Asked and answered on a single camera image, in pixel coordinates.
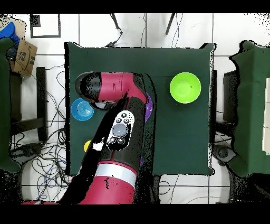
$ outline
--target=grout line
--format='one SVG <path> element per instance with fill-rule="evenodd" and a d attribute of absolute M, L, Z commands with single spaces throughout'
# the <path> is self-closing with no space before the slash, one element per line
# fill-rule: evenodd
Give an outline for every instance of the grout line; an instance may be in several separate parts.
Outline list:
<path fill-rule="evenodd" d="M 212 43 L 214 42 L 214 14 L 212 13 Z"/>
<path fill-rule="evenodd" d="M 230 188 L 230 186 L 195 186 L 195 185 L 170 185 L 170 186 L 188 186 L 188 187 L 193 187 L 193 188 Z"/>
<path fill-rule="evenodd" d="M 208 202 L 207 204 L 209 204 L 209 196 L 210 196 L 210 177 L 208 177 Z"/>
<path fill-rule="evenodd" d="M 80 14 L 79 15 L 79 45 L 80 45 Z"/>

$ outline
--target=table leg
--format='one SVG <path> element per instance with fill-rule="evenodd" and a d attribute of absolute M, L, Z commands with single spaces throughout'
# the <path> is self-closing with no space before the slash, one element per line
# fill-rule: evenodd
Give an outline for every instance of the table leg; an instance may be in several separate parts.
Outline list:
<path fill-rule="evenodd" d="M 170 21 L 169 21 L 169 24 L 168 24 L 167 29 L 166 29 L 166 35 L 168 35 L 168 33 L 169 33 L 169 31 L 170 31 L 171 23 L 172 23 L 172 20 L 173 20 L 174 17 L 175 17 L 175 13 L 172 13 L 172 14 L 171 14 Z"/>
<path fill-rule="evenodd" d="M 117 23 L 115 14 L 114 14 L 114 13 L 111 13 L 111 17 L 112 17 L 112 19 L 113 19 L 113 21 L 114 21 L 114 24 L 115 24 L 115 26 L 116 26 L 116 29 L 118 30 L 118 29 L 119 29 L 119 26 L 118 26 L 118 23 Z"/>

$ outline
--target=floor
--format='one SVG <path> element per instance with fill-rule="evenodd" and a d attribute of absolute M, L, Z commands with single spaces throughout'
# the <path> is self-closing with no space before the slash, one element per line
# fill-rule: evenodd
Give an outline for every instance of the floor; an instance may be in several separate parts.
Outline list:
<path fill-rule="evenodd" d="M 61 37 L 60 38 L 31 38 L 30 16 L 13 15 L 14 18 L 24 21 L 27 25 L 25 39 L 37 46 L 37 55 L 32 74 L 35 76 L 36 67 L 61 66 L 64 63 L 65 41 L 73 41 L 82 47 L 102 47 L 109 42 L 117 40 L 120 31 L 115 29 L 109 14 L 60 14 Z M 217 119 L 222 120 L 223 111 L 223 75 L 235 70 L 234 64 L 228 59 L 239 51 L 242 40 L 253 40 L 260 45 L 270 42 L 270 22 L 262 14 L 177 14 L 173 20 L 168 35 L 165 35 L 166 27 L 170 19 L 170 13 L 147 14 L 147 38 L 144 14 L 115 14 L 118 25 L 123 31 L 122 37 L 116 46 L 147 46 L 148 48 L 199 48 L 204 43 L 214 42 L 217 48 L 214 52 L 214 69 L 218 71 L 217 81 Z M 58 35 L 57 14 L 41 14 L 41 27 L 33 28 L 33 35 Z M 47 70 L 47 90 L 50 92 L 57 105 L 65 95 L 64 89 L 56 82 L 56 76 L 64 71 L 63 66 Z M 64 72 L 58 76 L 60 84 L 64 85 Z M 52 100 L 48 97 L 47 113 L 49 134 L 64 126 L 63 119 L 56 117 Z M 65 116 L 65 101 L 62 101 L 59 110 Z M 22 117 L 23 119 L 36 116 L 36 81 L 33 77 L 23 80 L 22 84 Z M 35 130 L 25 132 L 25 138 L 21 144 L 37 142 Z M 57 141 L 56 136 L 49 140 L 49 144 Z M 44 182 L 39 179 L 44 173 L 38 166 L 38 161 L 28 162 L 23 172 L 23 197 L 35 200 L 38 197 L 38 185 L 42 188 Z M 161 203 L 216 203 L 228 201 L 229 177 L 225 167 L 218 165 L 212 157 L 211 166 L 215 170 L 212 176 L 202 175 L 163 175 L 160 182 Z M 44 192 L 44 200 L 57 201 L 63 195 L 65 189 L 54 186 Z"/>

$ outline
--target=green bowl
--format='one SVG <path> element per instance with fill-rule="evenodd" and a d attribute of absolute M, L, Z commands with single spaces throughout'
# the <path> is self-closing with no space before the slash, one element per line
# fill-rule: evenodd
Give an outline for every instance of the green bowl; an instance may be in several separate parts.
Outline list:
<path fill-rule="evenodd" d="M 189 72 L 177 74 L 170 83 L 171 96 L 182 104 L 188 104 L 196 100 L 200 95 L 200 91 L 200 80 Z"/>

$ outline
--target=dark green tabletop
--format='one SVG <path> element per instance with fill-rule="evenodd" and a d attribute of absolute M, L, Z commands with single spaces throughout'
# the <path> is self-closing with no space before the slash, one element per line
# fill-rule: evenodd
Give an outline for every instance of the dark green tabletop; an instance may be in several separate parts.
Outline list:
<path fill-rule="evenodd" d="M 262 148 L 266 78 L 270 78 L 270 48 L 243 41 L 231 57 L 240 75 L 233 148 L 237 156 L 229 162 L 239 176 L 270 174 L 270 155 Z"/>
<path fill-rule="evenodd" d="M 9 157 L 9 142 L 11 131 L 11 96 L 10 96 L 10 73 L 9 62 L 6 60 L 6 52 L 14 45 L 9 38 L 0 40 L 0 169 L 12 173 L 18 172 L 21 167 Z"/>
<path fill-rule="evenodd" d="M 212 174 L 208 168 L 208 101 L 210 53 L 213 44 L 200 49 L 81 48 L 68 43 L 70 106 L 78 99 L 74 82 L 87 71 L 136 72 L 145 74 L 144 85 L 154 99 L 153 113 L 144 128 L 144 141 L 155 119 L 153 174 Z M 181 72 L 195 74 L 201 82 L 201 94 L 190 104 L 180 104 L 170 95 L 172 78 Z M 80 122 L 70 118 L 71 175 L 76 175 L 84 156 L 84 143 L 92 139 L 104 116 L 95 110 L 91 119 Z M 151 150 L 143 145 L 142 155 L 151 159 Z"/>

